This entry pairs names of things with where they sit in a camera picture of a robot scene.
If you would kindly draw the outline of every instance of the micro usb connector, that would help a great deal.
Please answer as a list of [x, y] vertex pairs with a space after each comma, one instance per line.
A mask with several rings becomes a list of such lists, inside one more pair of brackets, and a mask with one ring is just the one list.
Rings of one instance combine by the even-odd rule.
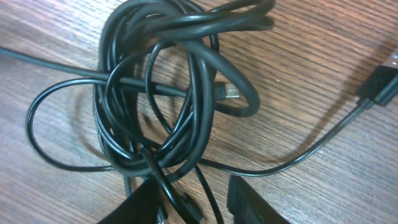
[[227, 84], [225, 82], [215, 82], [214, 89], [216, 101], [239, 97], [238, 88], [231, 83]]

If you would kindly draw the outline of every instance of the usb plug housing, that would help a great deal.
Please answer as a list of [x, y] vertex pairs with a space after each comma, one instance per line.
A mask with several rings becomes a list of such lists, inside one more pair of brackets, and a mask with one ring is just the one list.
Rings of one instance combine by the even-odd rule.
[[362, 100], [371, 100], [379, 106], [386, 106], [398, 93], [398, 49], [380, 66], [358, 90]]

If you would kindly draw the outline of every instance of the wood grain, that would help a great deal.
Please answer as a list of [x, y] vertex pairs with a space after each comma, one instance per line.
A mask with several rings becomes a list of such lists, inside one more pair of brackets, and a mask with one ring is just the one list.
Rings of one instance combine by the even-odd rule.
[[[227, 0], [196, 1], [204, 8]], [[56, 62], [95, 69], [107, 17], [122, 1], [0, 1], [1, 46]], [[319, 139], [354, 107], [356, 89], [397, 47], [396, 0], [284, 0], [270, 13], [268, 32], [220, 35], [222, 54], [257, 88], [261, 109], [245, 119], [217, 113], [205, 158], [247, 169], [286, 161]], [[56, 169], [30, 148], [26, 111], [42, 90], [76, 76], [0, 56], [0, 223], [96, 223], [125, 198], [116, 172]], [[181, 48], [161, 53], [155, 79], [185, 86]], [[93, 122], [91, 86], [61, 90], [40, 106], [40, 145], [70, 164], [106, 164]], [[174, 120], [180, 100], [160, 104]], [[165, 133], [140, 96], [146, 134]], [[398, 98], [365, 112], [322, 150], [281, 174], [245, 178], [292, 223], [398, 223]], [[203, 167], [226, 223], [229, 175]], [[215, 219], [193, 174], [180, 188]], [[168, 205], [169, 223], [182, 220]]]

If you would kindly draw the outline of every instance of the tangled cable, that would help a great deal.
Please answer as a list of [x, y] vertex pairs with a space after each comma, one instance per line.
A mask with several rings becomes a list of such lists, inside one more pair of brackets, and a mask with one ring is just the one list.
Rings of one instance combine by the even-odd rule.
[[[252, 6], [244, 12], [232, 12]], [[259, 109], [259, 95], [249, 80], [219, 54], [217, 34], [239, 30], [269, 30], [274, 25], [266, 14], [274, 0], [238, 0], [210, 11], [204, 11], [190, 0], [128, 0], [121, 4], [104, 25], [99, 45], [98, 71], [70, 67], [0, 48], [0, 54], [26, 62], [74, 73], [89, 78], [67, 80], [44, 90], [31, 104], [27, 113], [26, 133], [31, 146], [50, 164], [65, 170], [97, 172], [117, 170], [128, 177], [154, 175], [176, 211], [187, 223], [196, 223], [171, 182], [194, 169], [210, 200], [218, 223], [223, 223], [220, 210], [197, 164], [211, 166], [246, 176], [266, 176], [286, 170], [304, 160], [326, 144], [362, 111], [359, 106], [323, 138], [285, 164], [259, 171], [243, 170], [202, 159], [210, 138], [215, 111], [237, 117], [254, 115]], [[158, 43], [142, 48], [151, 37]], [[202, 38], [210, 38], [210, 47]], [[186, 90], [152, 81], [152, 69], [162, 49], [179, 45], [187, 50], [190, 84]], [[144, 56], [149, 59], [140, 79]], [[245, 108], [224, 105], [214, 99], [214, 79], [221, 72], [243, 94]], [[40, 103], [51, 93], [72, 85], [94, 84], [94, 115], [102, 150], [110, 166], [79, 167], [63, 164], [47, 155], [38, 145], [33, 132], [34, 114]], [[138, 93], [145, 93], [157, 119], [169, 136], [159, 144], [144, 136], [137, 112]], [[183, 106], [174, 127], [161, 113], [154, 95], [183, 97]], [[165, 175], [162, 168], [182, 164]]]

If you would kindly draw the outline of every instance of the black plastic object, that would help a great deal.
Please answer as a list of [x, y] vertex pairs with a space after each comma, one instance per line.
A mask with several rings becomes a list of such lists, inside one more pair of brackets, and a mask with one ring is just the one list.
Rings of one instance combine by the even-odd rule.
[[398, 93], [398, 69], [380, 65], [358, 90], [361, 99], [386, 106]]
[[242, 177], [229, 178], [227, 207], [234, 224], [289, 224]]
[[155, 224], [159, 203], [159, 184], [153, 179], [148, 179], [98, 224]]

